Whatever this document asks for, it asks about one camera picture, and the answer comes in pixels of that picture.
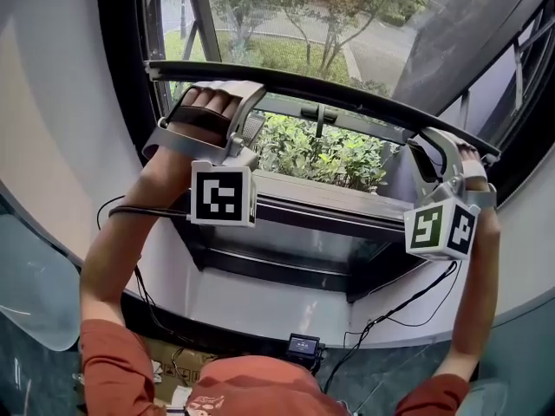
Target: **road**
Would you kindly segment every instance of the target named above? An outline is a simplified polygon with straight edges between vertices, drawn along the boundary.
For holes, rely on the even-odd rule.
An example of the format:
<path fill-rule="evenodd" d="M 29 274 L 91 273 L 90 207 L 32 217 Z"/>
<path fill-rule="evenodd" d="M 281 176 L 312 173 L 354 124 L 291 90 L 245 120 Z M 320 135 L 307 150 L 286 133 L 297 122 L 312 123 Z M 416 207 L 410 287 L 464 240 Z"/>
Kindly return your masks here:
<path fill-rule="evenodd" d="M 186 23 L 190 26 L 194 15 L 188 0 L 185 8 Z M 299 30 L 287 19 L 285 13 L 267 10 L 264 15 L 266 19 L 256 28 L 256 33 L 302 38 Z M 216 29 L 231 28 L 216 15 L 213 17 Z M 361 16 L 359 26 L 362 26 L 366 20 Z M 162 0 L 162 22 L 164 33 L 180 28 L 180 0 Z M 305 17 L 302 20 L 302 26 L 313 42 L 325 41 L 325 23 L 316 18 Z M 343 33 L 343 38 L 352 35 L 355 31 L 355 28 L 348 27 Z M 374 20 L 359 36 L 349 42 L 362 79 L 383 82 L 393 92 L 408 59 L 415 34 L 413 29 L 396 28 Z"/>

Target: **grass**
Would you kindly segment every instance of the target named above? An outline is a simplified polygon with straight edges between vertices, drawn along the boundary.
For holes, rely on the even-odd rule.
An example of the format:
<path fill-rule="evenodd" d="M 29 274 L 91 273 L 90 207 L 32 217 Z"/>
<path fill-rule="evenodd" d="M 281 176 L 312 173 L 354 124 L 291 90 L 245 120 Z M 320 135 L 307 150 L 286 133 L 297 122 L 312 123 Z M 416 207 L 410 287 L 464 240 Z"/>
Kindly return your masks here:
<path fill-rule="evenodd" d="M 183 50 L 185 49 L 186 40 L 180 39 L 179 31 L 170 31 L 164 35 L 164 46 L 166 48 L 167 60 L 183 60 Z M 192 62 L 206 62 L 205 53 L 200 44 L 200 37 L 196 36 L 191 50 L 189 60 Z"/>
<path fill-rule="evenodd" d="M 318 66 L 322 60 L 323 45 L 312 43 L 310 47 L 310 65 L 306 64 L 306 44 L 303 41 L 273 37 L 273 36 L 254 36 L 241 57 L 233 58 L 231 39 L 232 34 L 226 31 L 218 31 L 218 43 L 223 62 L 257 66 L 260 68 L 278 69 L 296 74 L 310 75 L 324 78 L 335 83 L 349 85 L 350 78 L 347 70 L 347 62 L 343 54 L 338 54 L 330 66 L 330 70 L 325 77 L 318 73 Z M 168 32 L 164 35 L 167 60 L 181 60 L 186 40 L 180 39 L 177 31 Z M 200 44 L 199 36 L 196 37 L 191 57 L 193 62 L 205 62 L 206 58 Z"/>

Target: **finger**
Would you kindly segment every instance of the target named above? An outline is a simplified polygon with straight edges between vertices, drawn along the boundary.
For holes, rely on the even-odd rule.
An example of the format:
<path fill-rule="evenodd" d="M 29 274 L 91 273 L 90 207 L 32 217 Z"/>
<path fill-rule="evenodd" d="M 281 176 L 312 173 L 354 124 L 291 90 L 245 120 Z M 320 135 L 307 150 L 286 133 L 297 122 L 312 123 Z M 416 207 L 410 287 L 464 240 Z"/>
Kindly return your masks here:
<path fill-rule="evenodd" d="M 227 117 L 228 119 L 233 117 L 235 111 L 237 111 L 237 107 L 239 106 L 239 100 L 240 99 L 238 97 L 233 97 L 232 101 L 230 101 L 229 105 L 227 105 L 227 107 L 224 109 L 222 115 Z"/>
<path fill-rule="evenodd" d="M 211 98 L 214 96 L 214 91 L 211 89 L 203 89 L 199 97 L 191 105 L 192 107 L 205 107 Z"/>
<path fill-rule="evenodd" d="M 185 97 L 183 97 L 183 100 L 181 101 L 181 106 L 192 105 L 194 101 L 197 99 L 197 97 L 199 96 L 199 93 L 200 93 L 200 90 L 197 88 L 189 89 L 186 92 Z"/>
<path fill-rule="evenodd" d="M 217 91 L 212 99 L 205 106 L 206 109 L 211 109 L 215 113 L 222 114 L 229 101 L 229 94 L 223 91 Z"/>
<path fill-rule="evenodd" d="M 462 157 L 463 160 L 470 160 L 470 152 L 466 149 L 466 148 L 461 148 L 460 149 L 460 156 Z"/>

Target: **person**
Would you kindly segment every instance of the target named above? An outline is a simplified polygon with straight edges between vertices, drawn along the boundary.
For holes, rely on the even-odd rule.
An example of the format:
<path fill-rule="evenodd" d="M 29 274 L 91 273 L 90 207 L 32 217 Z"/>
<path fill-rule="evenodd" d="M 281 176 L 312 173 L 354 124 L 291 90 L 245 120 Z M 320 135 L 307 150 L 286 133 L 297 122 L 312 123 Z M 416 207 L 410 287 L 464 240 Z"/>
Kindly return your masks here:
<path fill-rule="evenodd" d="M 223 93 L 191 88 L 182 104 L 206 107 L 231 118 L 238 101 Z M 223 138 L 200 127 L 170 123 L 169 129 L 221 145 Z M 480 159 L 471 149 L 463 159 Z M 169 207 L 190 185 L 192 160 L 160 147 L 123 200 L 124 205 Z M 488 190 L 484 180 L 468 180 Z M 102 226 L 81 273 L 81 345 L 88 414 L 161 415 L 153 403 L 153 369 L 138 335 L 125 328 L 121 295 L 157 218 L 115 214 Z M 493 209 L 478 218 L 467 280 L 454 322 L 451 346 L 433 378 L 397 406 L 396 416 L 448 416 L 468 393 L 492 326 L 497 302 L 500 224 Z M 346 415 L 344 406 L 320 391 L 300 366 L 263 356 L 206 365 L 182 414 Z"/>

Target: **white cube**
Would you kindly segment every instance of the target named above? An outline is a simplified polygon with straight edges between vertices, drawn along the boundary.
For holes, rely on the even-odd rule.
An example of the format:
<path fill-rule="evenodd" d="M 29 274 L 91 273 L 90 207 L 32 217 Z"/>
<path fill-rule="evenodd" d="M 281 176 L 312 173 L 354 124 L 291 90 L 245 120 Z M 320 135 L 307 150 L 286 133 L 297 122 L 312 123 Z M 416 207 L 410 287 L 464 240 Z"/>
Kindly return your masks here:
<path fill-rule="evenodd" d="M 458 198 L 405 212 L 405 250 L 430 260 L 470 257 L 480 208 Z"/>
<path fill-rule="evenodd" d="M 191 223 L 254 226 L 257 187 L 251 168 L 194 160 L 192 169 Z"/>

